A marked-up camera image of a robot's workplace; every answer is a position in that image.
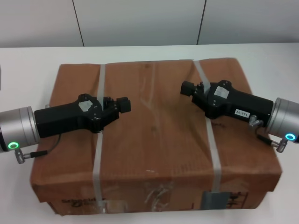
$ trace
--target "cardboard box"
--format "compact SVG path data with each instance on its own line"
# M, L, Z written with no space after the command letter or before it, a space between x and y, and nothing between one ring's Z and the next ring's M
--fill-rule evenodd
M210 82L226 79L251 93L236 59L200 64ZM102 133L100 194L93 178L97 134L64 133L49 155L35 159L32 188L56 213L252 209L274 190L281 175L274 150L247 123L220 117L212 120L212 127L221 181L218 192L211 192L214 167L206 118L191 98L180 94L183 81L200 82L192 60L113 63L105 69L64 64L50 106L73 102L82 93L97 96L101 80L104 95L128 97L132 111L120 114ZM47 150L56 140L43 139L38 150Z

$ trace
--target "sticker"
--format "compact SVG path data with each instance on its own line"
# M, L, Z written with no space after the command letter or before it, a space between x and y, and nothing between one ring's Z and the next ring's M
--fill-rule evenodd
M227 89L224 89L221 86L217 86L217 89L214 93L214 95L220 96L220 97L225 98L225 99L228 97L228 94L229 94L229 91Z
M93 105L93 104L92 104L92 102L91 102L90 100L88 100L88 101L83 101L83 102L80 102L80 103L79 103L79 107L81 108L81 110L82 110L83 112L88 111L88 109L89 109L92 105Z
M235 110L235 114L239 115L239 116L242 116L242 117L245 117L245 118L249 118L249 115L250 115L250 113L248 113L246 111L239 110L239 109Z

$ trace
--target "plastic strapping band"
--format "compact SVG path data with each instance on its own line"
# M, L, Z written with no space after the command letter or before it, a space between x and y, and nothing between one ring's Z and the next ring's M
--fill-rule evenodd
M100 65L100 78L99 78L99 87L98 87L98 95L97 100L103 106L104 99L104 87L105 87L105 65ZM102 192L100 185L100 167L101 167L101 155L102 155L102 142L103 142L103 132L98 134L98 141L95 150L95 157L93 163L93 188L95 193L95 198L97 200L98 206L102 207Z
M207 79L199 61L193 61L193 62L197 71L199 72L200 79L204 85L204 95L207 97L211 84ZM211 191L218 192L220 190L220 182L221 182L221 163L220 163L218 149L216 146L216 141L213 133L212 123L211 120L207 117L206 117L206 131L207 131L207 138L209 142L209 148L211 151L212 164L214 169L214 181L213 181L213 186Z

